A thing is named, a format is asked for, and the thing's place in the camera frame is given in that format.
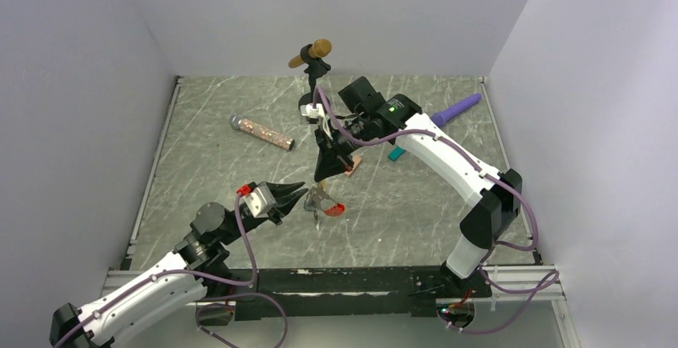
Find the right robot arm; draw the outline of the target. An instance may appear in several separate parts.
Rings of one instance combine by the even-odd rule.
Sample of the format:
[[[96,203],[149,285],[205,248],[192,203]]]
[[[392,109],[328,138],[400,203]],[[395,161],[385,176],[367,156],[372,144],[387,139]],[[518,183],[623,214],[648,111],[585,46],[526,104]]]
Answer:
[[[352,113],[344,123],[331,113],[320,87],[299,102],[301,116],[318,126],[314,181],[350,172],[355,150],[382,142],[399,146],[433,169],[471,207],[459,225],[460,239],[441,266],[442,289],[461,296],[471,287],[473,272],[520,213],[522,177],[472,156],[403,94],[385,99],[367,78],[359,77],[339,95]]]

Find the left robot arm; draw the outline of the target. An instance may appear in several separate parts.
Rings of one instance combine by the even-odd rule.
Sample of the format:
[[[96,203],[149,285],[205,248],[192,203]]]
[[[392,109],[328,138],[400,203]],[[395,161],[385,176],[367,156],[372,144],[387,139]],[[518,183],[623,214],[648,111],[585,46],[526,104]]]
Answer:
[[[258,267],[248,232],[266,222],[280,225],[307,191],[303,182],[251,182],[237,190],[233,209],[207,202],[184,238],[148,270],[98,300],[83,306],[66,303],[54,311],[50,345],[111,347],[191,302],[218,300],[239,286],[255,286]],[[226,247],[237,240],[249,255],[247,279],[233,275],[225,264]]]

